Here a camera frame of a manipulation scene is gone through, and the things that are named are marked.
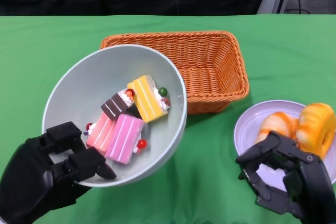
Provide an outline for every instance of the toy bread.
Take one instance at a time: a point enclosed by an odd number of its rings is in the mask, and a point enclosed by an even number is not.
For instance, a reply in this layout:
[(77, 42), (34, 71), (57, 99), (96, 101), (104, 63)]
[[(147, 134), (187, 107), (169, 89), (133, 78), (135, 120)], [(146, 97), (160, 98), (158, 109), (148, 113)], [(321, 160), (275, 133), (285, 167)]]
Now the toy bread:
[(286, 137), (292, 137), (297, 127), (297, 122), (289, 114), (281, 111), (267, 116), (261, 124), (256, 143), (265, 140), (270, 131), (278, 132)]
[(134, 91), (124, 89), (114, 94), (102, 106), (102, 111), (111, 120), (116, 120), (121, 113), (124, 113), (133, 104)]
[(151, 122), (168, 113), (169, 106), (159, 94), (159, 90), (151, 76), (142, 76), (129, 83), (127, 88), (134, 90), (134, 104), (144, 122)]
[(105, 157), (125, 165), (128, 164), (143, 126), (144, 122), (141, 119), (121, 114), (115, 125)]
[(296, 132), (301, 150), (324, 158), (332, 144), (336, 128), (336, 117), (332, 108), (315, 103), (303, 108)]
[(112, 138), (114, 127), (116, 126), (115, 124), (116, 121), (110, 120), (104, 112), (101, 113), (99, 120), (90, 133), (86, 145), (95, 147), (102, 155), (105, 155)]

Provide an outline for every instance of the whipped cream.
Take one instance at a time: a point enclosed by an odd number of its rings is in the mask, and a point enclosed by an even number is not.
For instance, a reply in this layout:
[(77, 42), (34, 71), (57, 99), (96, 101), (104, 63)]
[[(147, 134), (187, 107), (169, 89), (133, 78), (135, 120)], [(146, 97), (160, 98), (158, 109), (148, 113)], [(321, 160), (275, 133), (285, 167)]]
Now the whipped cream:
[(125, 94), (127, 89), (123, 89), (118, 92), (118, 95), (121, 97), (121, 99), (124, 101), (124, 103), (130, 107), (133, 104), (133, 101)]
[(139, 135), (138, 136), (138, 138), (137, 138), (137, 140), (136, 140), (136, 142), (135, 142), (135, 144), (134, 144), (134, 146), (133, 146), (133, 153), (137, 153), (138, 152), (138, 142), (139, 142), (139, 140), (141, 139), (141, 135)]
[(169, 108), (169, 106), (164, 101), (162, 101), (163, 97), (160, 96), (159, 90), (156, 89), (156, 88), (154, 88), (153, 92), (154, 92), (155, 99), (159, 103), (159, 105), (162, 108), (162, 110), (164, 110), (164, 111), (167, 110)]
[(90, 127), (89, 127), (89, 130), (88, 130), (88, 135), (91, 135), (92, 134), (92, 131), (93, 129), (96, 127), (97, 123), (93, 123)]

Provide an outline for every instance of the bread roll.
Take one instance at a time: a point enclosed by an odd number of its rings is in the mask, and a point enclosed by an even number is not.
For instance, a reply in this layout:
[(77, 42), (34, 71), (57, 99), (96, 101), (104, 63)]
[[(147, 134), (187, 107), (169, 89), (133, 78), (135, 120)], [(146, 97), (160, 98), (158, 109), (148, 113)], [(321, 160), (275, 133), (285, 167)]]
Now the bread roll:
[(306, 106), (299, 118), (296, 137), (301, 150), (324, 158), (332, 144), (336, 116), (332, 108), (323, 103)]
[(275, 112), (267, 116), (260, 127), (256, 143), (264, 140), (270, 131), (278, 132), (286, 137), (292, 137), (298, 125), (298, 119), (285, 112)]

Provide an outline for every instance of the basket rim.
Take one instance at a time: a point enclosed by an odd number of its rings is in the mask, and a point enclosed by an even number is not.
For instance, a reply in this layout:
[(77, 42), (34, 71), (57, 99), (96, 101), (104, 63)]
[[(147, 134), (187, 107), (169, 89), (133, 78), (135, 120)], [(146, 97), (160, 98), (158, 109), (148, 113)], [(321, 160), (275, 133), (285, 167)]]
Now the basket rim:
[(240, 82), (240, 89), (235, 92), (230, 93), (187, 93), (187, 100), (188, 102), (200, 102), (200, 98), (209, 98), (209, 99), (216, 99), (210, 100), (208, 102), (228, 102), (228, 101), (235, 101), (244, 98), (249, 92), (249, 83), (247, 79), (247, 73), (245, 68), (245, 63), (242, 57), (242, 53), (240, 50), (240, 46), (238, 43), (237, 38), (230, 33), (229, 31), (225, 30), (208, 30), (208, 31), (168, 31), (168, 32), (152, 32), (152, 33), (126, 33), (126, 34), (115, 34), (110, 35), (104, 38), (100, 43), (100, 48), (106, 48), (108, 41), (117, 40), (120, 37), (194, 37), (194, 36), (213, 36), (213, 37), (226, 37), (230, 40), (231, 44), (236, 47), (236, 60), (238, 62), (238, 78)]

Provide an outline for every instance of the green berry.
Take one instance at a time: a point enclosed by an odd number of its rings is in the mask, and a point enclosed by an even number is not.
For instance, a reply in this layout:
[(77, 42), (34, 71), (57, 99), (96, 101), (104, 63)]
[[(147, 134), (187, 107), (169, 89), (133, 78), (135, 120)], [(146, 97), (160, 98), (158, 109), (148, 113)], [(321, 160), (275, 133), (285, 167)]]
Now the green berry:
[(162, 96), (162, 97), (165, 97), (167, 96), (168, 94), (168, 91), (166, 88), (159, 88), (159, 95)]

